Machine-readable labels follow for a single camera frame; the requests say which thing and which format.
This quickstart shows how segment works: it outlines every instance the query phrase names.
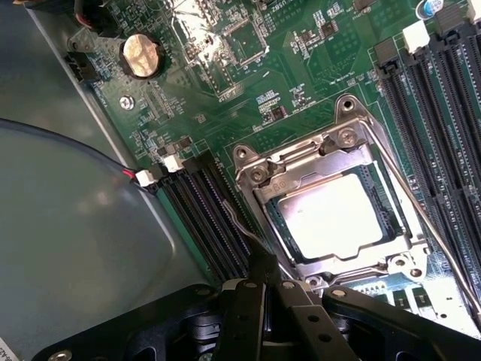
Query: screw hole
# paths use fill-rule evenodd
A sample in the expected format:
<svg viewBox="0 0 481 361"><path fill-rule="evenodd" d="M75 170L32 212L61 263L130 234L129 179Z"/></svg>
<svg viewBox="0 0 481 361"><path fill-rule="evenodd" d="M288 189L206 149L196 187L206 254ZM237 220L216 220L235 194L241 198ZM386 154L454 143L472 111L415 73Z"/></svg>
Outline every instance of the screw hole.
<svg viewBox="0 0 481 361"><path fill-rule="evenodd" d="M246 152L245 149L242 149L242 148L241 148L241 149L238 149L238 150L237 150L237 156L238 156L239 158L241 158L241 159L242 159L242 158L245 158L246 155L247 155L247 152Z"/></svg>
<svg viewBox="0 0 481 361"><path fill-rule="evenodd" d="M322 342L330 342L332 340L332 337L330 335L326 335L325 333L321 333L319 336L317 336L320 341Z"/></svg>
<svg viewBox="0 0 481 361"><path fill-rule="evenodd" d="M343 108L344 111L351 111L352 109L354 109L354 104L350 100L346 100L343 103Z"/></svg>

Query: black cable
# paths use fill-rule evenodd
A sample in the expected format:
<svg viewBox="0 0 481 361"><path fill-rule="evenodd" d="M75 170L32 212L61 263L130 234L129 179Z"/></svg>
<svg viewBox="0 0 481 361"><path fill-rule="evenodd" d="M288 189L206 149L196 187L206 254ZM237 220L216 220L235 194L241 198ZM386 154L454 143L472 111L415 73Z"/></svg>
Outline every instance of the black cable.
<svg viewBox="0 0 481 361"><path fill-rule="evenodd" d="M89 145L82 143L80 141L76 141L75 139L66 137L62 134L52 132L51 130L38 128L37 126L31 126L29 124L16 122L14 120L9 120L5 118L0 118L0 128L15 130L17 132L26 133L29 135L35 135L37 137L50 139L51 141L57 141L61 144L68 145L69 147L75 148L82 153L88 154L94 159L97 159L100 162L106 163L110 165L114 169L118 169L120 171L131 171L136 172L133 168L128 168L124 166L122 163L117 162L115 159L110 158L109 156L103 154L99 150L96 150Z"/></svg>

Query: cable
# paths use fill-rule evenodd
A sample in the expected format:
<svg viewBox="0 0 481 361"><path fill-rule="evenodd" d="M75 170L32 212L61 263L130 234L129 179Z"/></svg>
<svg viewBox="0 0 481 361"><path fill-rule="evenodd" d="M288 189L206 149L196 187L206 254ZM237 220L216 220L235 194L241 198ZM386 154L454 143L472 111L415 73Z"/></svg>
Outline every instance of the cable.
<svg viewBox="0 0 481 361"><path fill-rule="evenodd" d="M80 24L86 26L89 29L92 28L89 21L83 15L83 0L74 1L74 15L75 15L75 19L77 19L77 21Z"/></svg>
<svg viewBox="0 0 481 361"><path fill-rule="evenodd" d="M247 237L251 238L252 240L256 241L264 250L266 253L271 253L269 249L265 246L263 240L261 240L257 235L249 231L246 227L242 225L241 222L239 222L239 219L237 218L237 215L235 213L235 210L233 207L227 202L226 199L222 201L222 205L225 207L227 212L229 213L229 216L233 222L233 224L239 229L243 234L245 234ZM278 262L279 268L284 274L287 276L287 278L290 278L291 280L294 280L294 276L289 272L289 270L284 267L284 265L281 262Z"/></svg>
<svg viewBox="0 0 481 361"><path fill-rule="evenodd" d="M225 209L227 210L227 212L229 213L229 216L231 217L231 220L233 222L233 224L237 227L237 229L239 229L243 234L245 234L247 237L251 238L252 240L256 241L257 243L259 243L259 245L262 247L262 249L266 252L266 253L270 253L270 251L267 249L267 247L265 246L264 242L255 234L253 234L251 231L249 231L246 227L244 227L241 222L239 222L239 219L237 218L237 215L234 211L234 209L232 208L232 206L229 204L229 202L227 202L226 199L224 199L222 201L222 205L225 207Z"/></svg>
<svg viewBox="0 0 481 361"><path fill-rule="evenodd" d="M49 139L51 141L57 141L61 144L67 145L69 147L75 148L82 153L88 154L94 159L97 159L100 162L103 162L110 167L121 171L125 175L130 178L135 178L135 169L128 168L124 166L122 163L117 162L115 159L110 158L109 156L103 154L99 150L96 150L89 145L82 143L80 141L76 141L73 138L66 137L62 134L52 132L48 129L38 128L37 126L31 126L29 124L16 122L14 120L9 120L5 118L0 118L0 128L14 130L16 132L22 132L29 135L34 135L40 138Z"/></svg>

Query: black dimm slot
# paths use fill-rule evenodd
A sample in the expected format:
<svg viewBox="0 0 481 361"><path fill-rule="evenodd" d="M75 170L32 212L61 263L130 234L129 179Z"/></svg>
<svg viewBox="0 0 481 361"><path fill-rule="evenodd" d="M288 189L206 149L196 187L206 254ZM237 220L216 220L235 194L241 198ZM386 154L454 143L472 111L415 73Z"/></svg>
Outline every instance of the black dimm slot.
<svg viewBox="0 0 481 361"><path fill-rule="evenodd" d="M218 193L222 194L231 206L238 209L237 219L240 221L240 223L243 226L247 227L248 230L250 230L252 233L255 233L253 225L251 224L249 218L244 213L244 210L241 207L240 202L234 196L234 193L233 193L231 187L228 186L227 178L225 177L224 172L220 168L219 163L211 162L209 164L209 166L206 167L206 169L204 169L204 172L205 172L206 175L208 175L208 177L210 179L214 179L214 180L215 179L222 179L223 180L223 182L217 181L217 182L212 182L212 183L216 184L219 187ZM247 243L245 241L242 243L242 246L243 246L244 250L247 253L249 253L249 248L247 247Z"/></svg>
<svg viewBox="0 0 481 361"><path fill-rule="evenodd" d="M225 252L223 247L219 245L216 234L212 231L208 221L205 219L204 213L198 206L198 198L194 197L189 188L185 185L184 179L179 179L172 184L174 192L181 196L185 202L186 208L190 210L192 215L192 222L198 224L201 231L204 233L204 239L202 240L206 244L209 244L213 250L216 250L217 260L214 262L221 263L225 270L225 277L227 279L237 277L234 265L231 262L229 255Z"/></svg>
<svg viewBox="0 0 481 361"><path fill-rule="evenodd" d="M225 228L230 232L230 239L232 240L232 245L235 248L236 253L242 260L242 263L247 267L247 257L249 256L249 251L245 245L245 236L239 232L236 225L232 222L230 215L224 209L222 201L225 199L225 197L219 192L215 183L209 178L207 172L202 171L199 177L202 177L206 185L206 191L209 192L212 202L217 205L216 212L218 217L222 220L222 222L224 222Z"/></svg>
<svg viewBox="0 0 481 361"><path fill-rule="evenodd" d="M450 226L449 212L445 207L440 207L438 204L442 203L443 199L438 196L437 181L432 171L429 171L431 166L425 156L426 152L421 148L422 142L419 133L413 126L413 115L407 104L403 84L399 77L399 74L395 74L390 78L383 79L383 89L388 99L389 107L395 118L396 125L400 130L400 134L403 137L404 146L408 151L408 156L419 187L423 194L425 194L426 206L431 215L431 219L435 222L441 237L446 240L449 249L455 254L458 261L462 261L462 252L455 241L456 237ZM469 273L464 266L463 271L464 276L467 276L466 279L472 284L471 279L468 277Z"/></svg>
<svg viewBox="0 0 481 361"><path fill-rule="evenodd" d="M169 198L169 201L175 207L176 212L180 215L180 218L189 231L189 234L196 240L196 244L201 248L200 251L202 252L202 256L207 260L210 269L221 280L221 282L227 281L228 278L226 275L228 274L228 270L223 267L223 264L218 262L219 256L217 255L217 251L213 250L212 247L208 247L204 243L206 238L203 236L203 232L198 230L198 224L195 224L191 221L194 220L192 215L187 214L186 212L186 209L189 208L178 199L175 192L170 187L165 186L163 187L163 190L165 195Z"/></svg>
<svg viewBox="0 0 481 361"><path fill-rule="evenodd" d="M455 161L457 159L456 152L451 141L447 138L446 122L443 120L440 103L429 76L428 60L420 59L417 64L407 66L407 70L414 87L422 119L425 121L426 129L431 136L431 145L437 154L440 169L443 171L444 183L455 202L452 208L460 221L461 233L464 239L470 241L470 248L476 258L480 259L481 248L479 245L481 243L479 242L479 235L481 235L481 228L476 214L472 212L473 205L470 203L470 199L466 199L462 194L464 183L462 170ZM479 262L476 262L476 268L481 269Z"/></svg>
<svg viewBox="0 0 481 361"><path fill-rule="evenodd" d="M205 180L201 179L201 172L190 176L190 181L195 185L197 191L201 193L204 200L204 207L206 212L210 215L213 227L219 233L225 248L231 254L232 259L237 265L238 272L246 276L247 275L247 258L238 247L234 233L235 228L229 228L225 222L225 218L222 216L223 209L219 207L219 203L216 202L215 196L204 185Z"/></svg>
<svg viewBox="0 0 481 361"><path fill-rule="evenodd" d="M225 199L232 207L236 208L237 206L237 209L239 210L238 213L236 214L237 220L239 220L243 226L248 228L248 230L250 230L253 233L250 223L248 222L247 218L244 216L241 205L239 205L238 200L232 195L230 188L226 186L227 183L213 181L213 180L222 178L224 182L226 182L224 174L217 168L217 165L214 164L204 169L203 174L205 176L205 180L208 182L210 188L212 189L216 199L221 203ZM228 223L233 228L233 230L236 231L240 240L240 246L244 250L244 253L249 254L250 252L249 252L249 248L247 247L246 236L239 232L236 225L234 225L234 222L232 222L232 219L227 214L227 211L225 210L224 206L222 206L222 212L225 215Z"/></svg>
<svg viewBox="0 0 481 361"><path fill-rule="evenodd" d="M477 129L477 119L471 104L472 99L467 90L466 80L461 70L461 64L457 55L459 47L450 47L446 51L436 52L436 63L445 89L448 103L452 110L453 120L458 128L461 142L467 155L467 160L473 171L476 188L479 187L481 171L479 159L481 159L481 139Z"/></svg>
<svg viewBox="0 0 481 361"><path fill-rule="evenodd" d="M216 257L213 260L213 264L223 269L223 272L221 274L222 276L220 276L220 278L223 278L223 281L232 278L232 275L234 275L235 273L233 266L230 264L229 258L226 256L224 250L220 245L217 244L216 241L211 241L213 239L213 236L211 234L209 226L206 225L202 219L199 219L199 216L197 214L192 212L192 206L196 206L196 201L194 200L194 204L192 204L192 197L190 197L188 194L185 194L185 190L183 187L178 186L178 182L172 184L171 192L178 199L182 200L182 211L188 213L187 217L184 217L183 219L184 223L193 224L201 236L200 239L198 239L199 243L205 245L207 252L210 251L211 253L215 254Z"/></svg>
<svg viewBox="0 0 481 361"><path fill-rule="evenodd" d="M219 244L220 233L216 232L215 221L212 219L212 216L208 214L203 198L200 197L197 189L194 188L194 186L190 183L189 177L182 175L180 179L182 179L182 181L177 181L175 185L179 186L179 192L182 196L190 199L190 207L195 210L194 217L197 218L199 223L204 224L204 229L207 233L206 241L210 242L211 244ZM234 255L232 251L229 249L226 250L222 246L218 247L218 250L222 255L222 258L220 258L218 262L222 262L229 266L229 277L236 278L240 276L237 265L233 262L235 258L233 257Z"/></svg>
<svg viewBox="0 0 481 361"><path fill-rule="evenodd" d="M473 171L475 187L479 190L479 177L481 177L481 175L479 174L479 158L476 155L477 150L474 149L477 148L477 145L476 141L473 139L473 137L478 138L479 134L477 129L474 130L474 133L476 134L469 134L469 131L466 129L466 123L469 123L466 117L468 119L474 117L474 121L476 122L476 116L471 105L465 104L467 99L469 99L470 94L467 91L466 81L461 66L456 59L456 48L457 47L451 47L446 52L437 53L436 60L439 67L438 72L441 83L444 86L448 102L451 106L453 120L458 128L461 142L464 145L468 157L467 160ZM439 123L443 125L441 134L446 136L446 123L443 122L442 119L442 117L438 119ZM444 143L445 144L442 145L442 148L447 147L447 149L450 150L452 157L457 159L458 157L455 155L455 150L452 149L452 142L447 139ZM458 168L458 163L456 162L455 164L457 166L455 165L451 169L448 168L445 173L450 174L450 171L454 171L458 178L458 183L454 185L455 190L452 190L455 192L454 197L458 203L458 216L464 224L463 233L467 236L466 240L470 242L471 248L476 255L476 267L481 269L479 263L479 260L481 259L481 239L479 238L479 235L481 235L480 220L477 215L476 207L472 203L473 199L469 194L469 183L464 179L462 170Z"/></svg>
<svg viewBox="0 0 481 361"><path fill-rule="evenodd" d="M464 43L464 49L469 62L470 72L473 76L476 91L479 95L479 92L481 91L481 53L479 52L477 39L478 36L468 36Z"/></svg>

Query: integrated circuit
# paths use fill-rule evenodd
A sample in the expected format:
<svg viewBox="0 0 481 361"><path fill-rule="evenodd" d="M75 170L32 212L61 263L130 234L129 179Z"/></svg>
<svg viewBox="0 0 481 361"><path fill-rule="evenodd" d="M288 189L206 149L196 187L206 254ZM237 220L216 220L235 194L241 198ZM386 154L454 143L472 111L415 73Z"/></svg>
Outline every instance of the integrated circuit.
<svg viewBox="0 0 481 361"><path fill-rule="evenodd" d="M330 36L332 36L337 32L336 22L331 20L321 25L321 31L322 31L322 34L324 35L323 38L329 38Z"/></svg>
<svg viewBox="0 0 481 361"><path fill-rule="evenodd" d="M354 8L357 11L363 11L365 8L374 4L377 0L354 0Z"/></svg>
<svg viewBox="0 0 481 361"><path fill-rule="evenodd" d="M282 107L276 107L272 111L272 117L274 120L281 120L285 117L284 110Z"/></svg>

